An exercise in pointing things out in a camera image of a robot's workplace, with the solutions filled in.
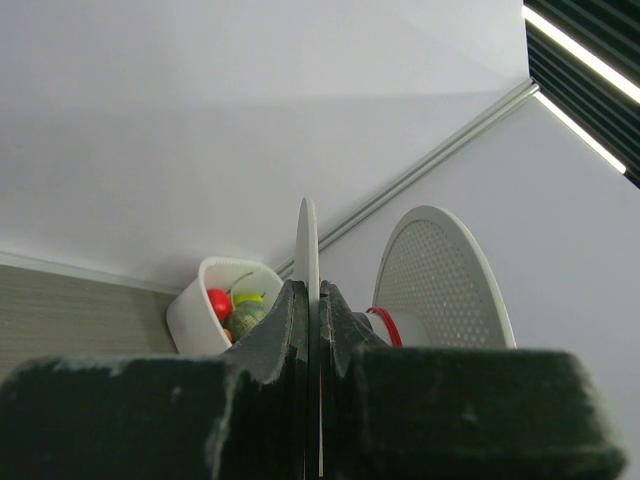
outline red ball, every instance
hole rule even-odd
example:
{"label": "red ball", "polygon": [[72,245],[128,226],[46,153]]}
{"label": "red ball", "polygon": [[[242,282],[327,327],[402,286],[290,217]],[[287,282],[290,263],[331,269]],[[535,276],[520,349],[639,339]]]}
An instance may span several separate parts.
{"label": "red ball", "polygon": [[231,311],[233,310],[231,297],[227,295],[227,292],[220,290],[219,288],[207,290],[207,295],[209,296],[209,301],[211,302],[213,311],[216,312],[218,320],[224,322],[229,315],[231,315]]}

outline red rim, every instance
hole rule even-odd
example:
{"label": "red rim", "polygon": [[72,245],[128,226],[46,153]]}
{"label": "red rim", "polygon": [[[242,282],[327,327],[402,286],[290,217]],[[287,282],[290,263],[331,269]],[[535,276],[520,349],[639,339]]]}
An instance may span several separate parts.
{"label": "red rim", "polygon": [[389,314],[386,308],[371,307],[369,310],[367,310],[367,313],[375,313],[382,319],[382,321],[384,322],[384,325],[387,327],[387,331],[389,332],[389,337],[391,338],[391,345],[393,345],[394,347],[402,346],[402,339],[400,338],[400,332],[398,332],[398,328],[396,327],[396,324],[394,323],[393,318],[391,318],[391,315]]}

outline green fruit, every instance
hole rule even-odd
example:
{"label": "green fruit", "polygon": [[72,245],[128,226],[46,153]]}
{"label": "green fruit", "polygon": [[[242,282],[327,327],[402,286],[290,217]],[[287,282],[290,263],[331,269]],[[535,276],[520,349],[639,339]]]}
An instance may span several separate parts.
{"label": "green fruit", "polygon": [[243,302],[227,319],[225,327],[231,330],[233,338],[240,340],[267,315],[264,305],[258,302]]}

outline fluorescent light strip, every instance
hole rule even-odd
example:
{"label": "fluorescent light strip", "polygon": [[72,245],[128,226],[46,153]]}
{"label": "fluorescent light strip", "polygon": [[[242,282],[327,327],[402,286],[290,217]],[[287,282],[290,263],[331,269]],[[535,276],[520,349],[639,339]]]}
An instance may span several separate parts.
{"label": "fluorescent light strip", "polygon": [[604,158],[607,162],[609,162],[613,168],[618,170],[620,173],[624,173],[627,171],[627,167],[625,167],[620,160],[613,156],[613,154],[604,148],[602,145],[598,143],[598,141],[589,135],[582,127],[580,127],[576,122],[571,120],[569,116],[564,113],[560,108],[545,97],[542,93],[538,92],[534,95],[536,99],[542,103],[545,107],[547,107],[551,113],[553,113],[556,117],[558,117],[562,122],[567,125],[571,130],[573,130],[576,135],[578,135],[582,140],[584,140],[587,145],[593,148],[596,152],[598,152],[602,158]]}
{"label": "fluorescent light strip", "polygon": [[640,87],[634,84],[631,80],[627,79],[604,63],[589,50],[584,48],[566,33],[562,32],[558,27],[550,23],[544,17],[541,17],[529,7],[523,7],[523,15],[528,22],[531,22],[532,25],[539,28],[558,45],[601,75],[605,80],[617,87],[624,94],[628,95],[636,103],[640,103]]}

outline white wall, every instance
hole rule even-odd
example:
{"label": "white wall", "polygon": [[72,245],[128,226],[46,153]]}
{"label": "white wall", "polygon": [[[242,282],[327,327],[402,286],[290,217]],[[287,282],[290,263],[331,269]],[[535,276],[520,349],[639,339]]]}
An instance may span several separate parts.
{"label": "white wall", "polygon": [[578,354],[639,455],[640,190],[532,99],[321,255],[352,308],[370,306],[393,227],[424,204],[478,240],[518,346]]}
{"label": "white wall", "polygon": [[527,77],[520,0],[0,5],[0,252],[278,265]]}

